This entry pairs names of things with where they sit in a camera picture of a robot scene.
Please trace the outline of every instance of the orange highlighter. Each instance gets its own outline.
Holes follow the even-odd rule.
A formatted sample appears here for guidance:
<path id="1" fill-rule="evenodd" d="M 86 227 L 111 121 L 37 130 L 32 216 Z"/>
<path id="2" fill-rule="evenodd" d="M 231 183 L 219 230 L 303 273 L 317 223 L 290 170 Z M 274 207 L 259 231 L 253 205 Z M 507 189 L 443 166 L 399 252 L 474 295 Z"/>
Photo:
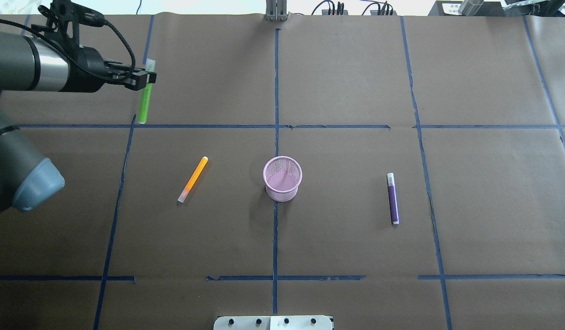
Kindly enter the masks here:
<path id="1" fill-rule="evenodd" d="M 195 182 L 197 182 L 197 178 L 199 178 L 199 175 L 203 171 L 203 168 L 205 168 L 208 160 L 209 159 L 207 158 L 207 156 L 203 156 L 203 158 L 201 158 L 201 161 L 199 161 L 199 165 L 197 165 L 195 172 L 193 172 L 193 175 L 188 180 L 187 185 L 184 186 L 183 192 L 180 193 L 180 196 L 178 196 L 177 201 L 179 203 L 184 202 L 184 199 L 187 198 L 188 193 L 191 191 L 191 189 L 193 189 Z"/>

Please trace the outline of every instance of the pencil cup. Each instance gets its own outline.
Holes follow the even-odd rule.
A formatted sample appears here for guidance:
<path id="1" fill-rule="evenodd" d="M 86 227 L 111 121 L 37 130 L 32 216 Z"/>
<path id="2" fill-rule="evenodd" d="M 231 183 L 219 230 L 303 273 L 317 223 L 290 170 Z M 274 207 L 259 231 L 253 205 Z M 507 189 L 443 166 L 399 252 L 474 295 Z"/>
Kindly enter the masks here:
<path id="1" fill-rule="evenodd" d="M 266 163 L 262 178 L 270 198 L 276 201 L 289 201 L 297 194 L 303 172 L 295 159 L 278 156 Z"/>

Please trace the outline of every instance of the blue tape line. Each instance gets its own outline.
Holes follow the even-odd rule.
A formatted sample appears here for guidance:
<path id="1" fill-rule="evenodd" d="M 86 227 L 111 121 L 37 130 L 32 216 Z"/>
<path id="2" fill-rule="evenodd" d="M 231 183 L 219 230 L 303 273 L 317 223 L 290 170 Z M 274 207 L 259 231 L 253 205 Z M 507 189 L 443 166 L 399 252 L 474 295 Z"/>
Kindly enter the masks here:
<path id="1" fill-rule="evenodd" d="M 274 31 L 274 156 L 278 156 L 280 130 L 278 108 L 278 36 L 281 29 Z M 272 315 L 278 314 L 278 202 L 274 202 L 272 224 Z"/>
<path id="2" fill-rule="evenodd" d="M 102 276 L 0 275 L 0 281 L 100 281 Z M 134 276 L 109 276 L 108 281 L 136 282 Z"/>
<path id="3" fill-rule="evenodd" d="M 366 275 L 277 275 L 278 281 L 360 281 L 366 278 Z M 219 276 L 214 278 L 211 276 L 206 276 L 205 279 L 208 282 L 218 282 L 218 281 L 272 281 L 273 276 L 270 275 L 241 275 L 241 276 Z"/>
<path id="4" fill-rule="evenodd" d="M 446 275 L 446 280 L 540 280 L 565 279 L 565 274 L 484 274 L 484 275 Z M 439 275 L 420 275 L 419 280 L 439 280 Z"/>
<path id="5" fill-rule="evenodd" d="M 26 20 L 24 21 L 24 25 L 27 27 L 29 23 L 29 15 L 26 16 Z M 22 32 L 20 33 L 20 35 L 25 35 L 25 30 L 22 29 Z"/>
<path id="6" fill-rule="evenodd" d="M 278 314 L 278 202 L 274 202 L 272 230 L 272 315 Z"/>
<path id="7" fill-rule="evenodd" d="M 28 129 L 129 129 L 125 124 L 19 124 L 20 128 Z"/>
<path id="8" fill-rule="evenodd" d="M 391 129 L 388 125 L 285 125 L 290 129 Z"/>
<path id="9" fill-rule="evenodd" d="M 446 313 L 446 324 L 448 325 L 448 330 L 452 330 L 452 318 L 450 317 L 450 303 L 448 302 L 448 290 L 446 290 L 446 280 L 444 278 L 442 251 L 439 244 L 438 224 L 435 219 L 435 210 L 433 208 L 431 184 L 429 182 L 429 172 L 427 171 L 427 160 L 425 158 L 425 149 L 423 148 L 423 136 L 421 135 L 421 120 L 419 119 L 419 109 L 417 108 L 417 100 L 415 99 L 415 93 L 413 92 L 413 73 L 411 69 L 411 60 L 409 57 L 409 47 L 407 45 L 407 33 L 404 27 L 404 17 L 402 16 L 400 17 L 400 27 L 403 32 L 404 56 L 407 61 L 407 71 L 409 73 L 411 99 L 413 101 L 413 107 L 415 108 L 415 123 L 417 124 L 417 138 L 419 138 L 419 150 L 421 151 L 421 162 L 423 163 L 423 175 L 425 176 L 425 189 L 427 190 L 427 196 L 429 197 L 429 205 L 431 206 L 431 220 L 433 223 L 433 242 L 435 243 L 436 256 L 438 258 L 439 276 L 442 285 L 443 308 Z"/>
<path id="10" fill-rule="evenodd" d="M 206 276 L 205 279 L 207 279 L 208 282 L 214 282 L 214 281 L 271 281 L 272 280 L 272 276 L 270 275 L 264 275 L 264 276 L 247 276 L 247 275 L 243 275 L 243 276 L 219 276 L 218 278 L 213 278 L 211 276 Z"/>
<path id="11" fill-rule="evenodd" d="M 142 64 L 146 65 L 146 58 L 148 58 L 148 47 L 150 47 L 150 37 L 152 36 L 152 26 L 154 25 L 154 15 L 150 15 L 150 25 L 148 25 L 148 37 L 146 37 L 146 48 L 144 48 L 144 58 Z"/>
<path id="12" fill-rule="evenodd" d="M 280 129 L 280 122 L 278 121 L 278 32 L 276 29 L 274 35 L 274 156 L 278 156 L 278 130 Z"/>
<path id="13" fill-rule="evenodd" d="M 126 177 L 126 167 L 127 159 L 130 155 L 130 148 L 132 146 L 132 136 L 134 134 L 134 122 L 136 121 L 136 115 L 132 117 L 132 127 L 130 128 L 130 134 L 127 138 L 126 155 L 123 158 L 123 168 L 122 168 L 122 178 L 119 181 L 119 189 L 117 190 L 117 200 L 115 201 L 115 211 L 113 211 L 113 222 L 111 224 L 111 233 L 109 234 L 109 244 L 107 246 L 107 255 L 105 257 L 105 265 L 103 269 L 103 276 L 101 278 L 100 296 L 97 302 L 97 311 L 95 313 L 95 321 L 93 324 L 93 329 L 97 330 L 99 327 L 99 321 L 101 316 L 101 307 L 103 305 L 103 297 L 105 294 L 105 282 L 107 281 L 107 274 L 109 271 L 109 261 L 111 260 L 111 250 L 113 248 L 113 239 L 115 237 L 115 229 L 117 228 L 117 216 L 119 215 L 119 202 L 122 198 L 123 184 Z"/>
<path id="14" fill-rule="evenodd" d="M 527 23 L 527 18 L 525 16 L 523 17 L 523 24 L 525 25 L 525 32 L 527 34 L 527 40 L 529 41 L 529 48 L 531 48 L 533 58 L 536 61 L 537 72 L 540 75 L 541 83 L 543 84 L 543 89 L 545 91 L 545 97 L 547 98 L 547 102 L 549 103 L 549 108 L 551 108 L 551 113 L 554 116 L 555 125 L 558 128 L 559 139 L 562 141 L 562 145 L 564 146 L 564 153 L 565 153 L 564 132 L 562 132 L 562 129 L 560 128 L 558 114 L 555 111 L 554 103 L 551 100 L 551 94 L 549 94 L 547 82 L 545 82 L 545 77 L 543 76 L 543 71 L 541 70 L 541 66 L 540 66 L 539 58 L 538 58 L 537 53 L 536 53 L 536 49 L 533 46 L 532 33 L 529 31 L 529 24 Z"/>
<path id="15" fill-rule="evenodd" d="M 20 124 L 23 128 L 129 129 L 126 124 Z M 273 129 L 274 125 L 157 124 L 137 125 L 135 129 Z"/>
<path id="16" fill-rule="evenodd" d="M 366 278 L 366 275 L 282 275 L 278 277 L 279 281 L 360 281 Z"/>
<path id="17" fill-rule="evenodd" d="M 555 125 L 421 125 L 422 129 L 557 129 Z"/>
<path id="18" fill-rule="evenodd" d="M 127 124 L 19 124 L 31 129 L 129 129 Z M 279 129 L 391 129 L 388 125 L 279 125 Z M 134 129 L 274 129 L 276 125 L 145 124 Z M 565 129 L 565 125 L 421 125 L 422 129 Z"/>
<path id="19" fill-rule="evenodd" d="M 274 129 L 274 125 L 205 125 L 205 124 L 169 124 L 169 125 L 138 125 L 136 129 Z"/>

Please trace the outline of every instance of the purple marker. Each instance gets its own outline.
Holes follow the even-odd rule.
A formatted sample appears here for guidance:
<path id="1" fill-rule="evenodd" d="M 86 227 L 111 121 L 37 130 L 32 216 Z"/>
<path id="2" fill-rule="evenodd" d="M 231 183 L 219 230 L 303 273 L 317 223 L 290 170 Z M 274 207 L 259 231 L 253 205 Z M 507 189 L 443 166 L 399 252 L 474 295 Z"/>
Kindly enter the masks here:
<path id="1" fill-rule="evenodd" d="M 389 205 L 391 206 L 391 222 L 399 224 L 399 206 L 396 201 L 396 186 L 394 186 L 394 173 L 387 174 L 389 185 Z"/>

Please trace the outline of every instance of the white mounting plate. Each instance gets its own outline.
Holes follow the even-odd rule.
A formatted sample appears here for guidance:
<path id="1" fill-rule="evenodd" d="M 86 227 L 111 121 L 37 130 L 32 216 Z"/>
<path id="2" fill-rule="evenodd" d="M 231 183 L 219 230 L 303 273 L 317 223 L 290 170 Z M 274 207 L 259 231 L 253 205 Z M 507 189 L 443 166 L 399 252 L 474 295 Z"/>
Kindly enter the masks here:
<path id="1" fill-rule="evenodd" d="M 257 324 L 257 319 L 261 319 L 262 323 Z M 311 319 L 315 319 L 316 323 L 311 323 Z M 333 330 L 333 322 L 325 315 L 219 317 L 213 324 L 213 330 Z"/>

